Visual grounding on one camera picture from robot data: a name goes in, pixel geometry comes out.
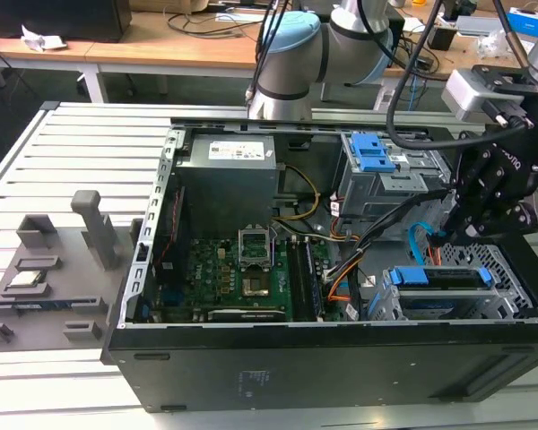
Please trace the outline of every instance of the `black box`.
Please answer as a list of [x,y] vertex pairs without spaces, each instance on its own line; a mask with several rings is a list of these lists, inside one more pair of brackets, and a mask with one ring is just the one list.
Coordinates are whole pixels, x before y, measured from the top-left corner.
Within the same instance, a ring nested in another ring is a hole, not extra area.
[[44,36],[117,42],[131,20],[128,0],[0,0],[0,38],[19,38],[24,25]]

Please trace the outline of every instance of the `aluminum extrusion table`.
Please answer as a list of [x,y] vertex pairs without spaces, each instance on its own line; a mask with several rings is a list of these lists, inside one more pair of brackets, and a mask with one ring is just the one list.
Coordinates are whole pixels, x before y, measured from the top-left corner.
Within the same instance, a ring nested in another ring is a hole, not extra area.
[[[114,225],[127,225],[145,211],[172,116],[245,116],[241,107],[51,107],[38,112],[0,164],[0,278],[19,244],[14,230],[24,213],[46,212],[57,227],[81,226],[70,200],[77,189],[95,188],[102,196],[101,210]],[[317,109],[314,118],[379,123],[384,114]],[[453,134],[479,130],[449,114],[406,113],[396,120],[438,124]],[[538,236],[530,242],[538,253]],[[102,365],[99,356],[94,349],[0,353],[0,429],[538,428],[538,368],[476,404],[150,415],[117,367]]]

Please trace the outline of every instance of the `ram slot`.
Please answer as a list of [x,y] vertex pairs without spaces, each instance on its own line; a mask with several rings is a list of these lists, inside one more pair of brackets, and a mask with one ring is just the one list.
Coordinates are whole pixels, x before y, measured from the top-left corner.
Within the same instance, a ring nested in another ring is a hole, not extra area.
[[293,321],[316,321],[311,287],[311,273],[308,267],[306,244],[298,242],[287,243],[287,261],[289,264],[289,284],[291,302],[293,304]]

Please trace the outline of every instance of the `white paper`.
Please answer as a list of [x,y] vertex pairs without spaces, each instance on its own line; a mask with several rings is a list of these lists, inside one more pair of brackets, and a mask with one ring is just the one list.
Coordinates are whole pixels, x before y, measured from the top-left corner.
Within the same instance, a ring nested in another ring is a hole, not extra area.
[[424,31],[424,24],[418,18],[406,17],[404,18],[403,31],[411,31],[413,33],[420,33]]
[[217,13],[215,20],[218,22],[261,22],[261,13]]
[[59,49],[61,47],[67,47],[66,43],[64,43],[59,36],[42,36],[28,30],[23,25],[22,34],[22,42],[24,42],[27,47],[34,51],[44,52],[46,49]]

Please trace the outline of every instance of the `black cable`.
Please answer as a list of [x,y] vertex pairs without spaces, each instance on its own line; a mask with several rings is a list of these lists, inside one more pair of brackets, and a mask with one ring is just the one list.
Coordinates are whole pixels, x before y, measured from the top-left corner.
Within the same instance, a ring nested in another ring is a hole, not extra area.
[[267,58],[267,54],[269,53],[269,48],[271,47],[271,44],[273,43],[273,40],[275,39],[275,36],[277,34],[277,30],[279,29],[279,26],[281,25],[283,15],[287,11],[287,5],[288,4],[289,4],[289,0],[285,0],[284,3],[283,3],[282,9],[281,9],[281,11],[279,13],[279,18],[277,18],[277,22],[275,23],[274,29],[273,29],[273,20],[274,20],[274,17],[276,15],[276,13],[273,13],[273,15],[271,17],[271,21],[269,22],[269,29],[267,30],[267,34],[268,35],[270,34],[270,37],[263,44],[262,52],[261,52],[261,54],[259,56],[259,61],[257,61],[256,69],[255,69],[255,71],[253,73],[253,81],[252,81],[252,84],[251,84],[251,89],[253,91],[252,96],[251,96],[252,98],[253,98],[253,95],[255,95],[255,91],[256,91],[256,88],[257,88],[257,83],[259,81],[259,75],[261,74],[261,71],[263,70],[263,65],[265,63],[265,59]]
[[42,100],[42,97],[24,80],[24,78],[22,78],[22,75],[18,73],[18,71],[16,69],[14,69],[10,63],[8,63],[6,61],[6,59],[4,58],[4,56],[2,54],[0,54],[0,59],[4,62],[4,64],[9,68],[11,69],[14,73],[16,73],[16,75],[18,76],[18,79],[20,79],[20,81],[24,84],[24,86],[30,90],[30,92],[39,100]]
[[[393,63],[395,63],[396,65],[399,65],[400,67],[402,67],[404,69],[407,66],[407,64],[405,64],[404,62],[402,62],[401,60],[396,58],[396,56],[388,49],[388,47],[385,46],[385,44],[380,39],[378,34],[375,33],[375,31],[373,31],[372,27],[370,26],[369,20],[367,19],[367,16],[365,14],[365,8],[362,5],[361,0],[357,1],[357,7],[359,8],[359,16],[360,16],[360,19],[362,20],[363,25],[365,26],[365,29],[367,29],[367,33],[373,38],[373,40],[375,41],[377,46],[380,48],[380,50],[383,51],[383,53],[386,56],[388,56]],[[436,77],[436,76],[431,76],[430,74],[421,72],[418,69],[413,70],[412,74],[418,76],[419,78],[429,79],[431,81],[443,81],[443,82],[445,82],[447,80],[447,78],[440,78],[440,77]]]
[[[415,47],[418,44],[414,40],[409,39],[409,38],[403,38],[403,43],[409,43],[411,45],[411,47],[409,49],[405,49],[407,51],[408,55],[409,55],[409,58],[410,58],[411,54],[412,54],[412,48]],[[435,63],[437,64],[437,66],[436,66],[436,68],[434,70],[429,70],[427,73],[428,74],[434,74],[434,73],[438,72],[438,69],[440,69],[440,60],[438,59],[438,56],[434,52],[432,52],[430,49],[428,49],[427,47],[422,47],[422,50],[424,50],[430,56],[432,56],[432,58],[434,58]]]
[[516,134],[522,133],[524,130],[526,130],[525,122],[521,120],[520,118],[512,117],[508,120],[511,125],[511,128],[508,128],[498,133],[485,134],[483,136],[469,138],[469,139],[418,143],[416,141],[409,141],[399,136],[395,128],[396,104],[398,100],[400,99],[401,94],[403,94],[404,86],[406,85],[409,75],[412,72],[412,66],[414,65],[417,58],[419,57],[419,53],[422,51],[424,42],[429,36],[430,30],[434,26],[434,22],[438,14],[438,9],[442,5],[442,1],[443,0],[435,0],[435,4],[432,7],[432,11],[430,11],[430,16],[427,20],[424,32],[422,32],[416,48],[412,51],[412,55],[411,55],[411,58],[409,59],[409,63],[404,68],[404,74],[401,77],[398,84],[396,85],[395,95],[391,99],[391,102],[388,106],[388,110],[386,112],[386,130],[391,140],[397,146],[400,146],[401,148],[405,148],[407,150],[416,150],[416,151],[418,150],[445,150],[445,149],[450,149],[450,148],[460,148],[460,147],[466,147],[466,146],[480,145],[484,143],[491,143],[494,141],[507,139],[509,137],[515,136]]
[[502,24],[502,29],[504,30],[504,33],[506,35],[506,42],[508,42],[508,45],[512,49],[512,52],[514,53],[516,60],[520,64],[520,67],[526,68],[528,66],[528,54],[523,48],[518,36],[515,34],[514,31],[512,31],[512,28],[510,27],[510,22],[508,21],[508,17],[506,16],[506,11],[504,10],[504,6],[500,2],[500,0],[493,0],[493,3],[494,8],[496,9],[496,13],[499,16],[500,24]]
[[269,3],[267,3],[267,7],[265,8],[265,13],[263,15],[263,20],[261,20],[261,25],[259,26],[259,35],[257,36],[257,43],[255,45],[255,61],[259,61],[259,55],[261,54],[261,47],[263,45],[263,35],[265,34],[265,24],[267,23],[267,17],[269,16],[269,12],[271,12],[272,4],[273,1],[269,1]]
[[411,210],[411,208],[423,202],[444,199],[449,192],[450,190],[445,188],[430,191],[424,194],[416,194],[413,197],[409,197],[404,202],[401,202],[398,206],[395,206],[392,210],[378,218],[372,223],[372,225],[369,226],[369,228],[367,228],[367,230],[360,236],[359,240],[352,248],[351,255],[343,262],[336,264],[333,268],[331,268],[331,271],[335,271],[339,274],[342,273],[346,267],[355,261],[355,259],[359,259],[362,255],[364,255],[365,250],[371,245],[373,240],[380,237],[387,228],[402,220],[404,216]]
[[172,23],[172,21],[175,20],[176,18],[178,18],[179,16],[182,16],[182,13],[175,13],[175,14],[171,15],[168,18],[168,21],[167,21],[168,27],[170,27],[174,31],[178,31],[178,32],[183,33],[183,34],[187,34],[188,36],[197,36],[197,37],[202,37],[203,36],[203,37],[207,37],[207,38],[210,38],[210,39],[216,39],[216,37],[217,37],[217,39],[224,39],[224,38],[227,38],[227,37],[241,37],[240,33],[232,33],[231,31],[235,30],[235,29],[241,29],[243,27],[247,27],[247,26],[255,24],[255,22],[245,22],[243,24],[236,24],[236,25],[232,25],[230,27],[225,27],[225,28],[222,28],[222,29],[214,29],[214,30],[207,30],[207,31],[191,31],[191,30],[186,30],[186,26],[188,24],[201,24],[201,23],[213,20],[215,18],[214,17],[213,18],[208,18],[207,20],[203,20],[203,21],[200,21],[200,22],[192,22],[192,21],[187,19],[184,26],[179,28],[178,26],[176,26],[176,25],[174,25]]

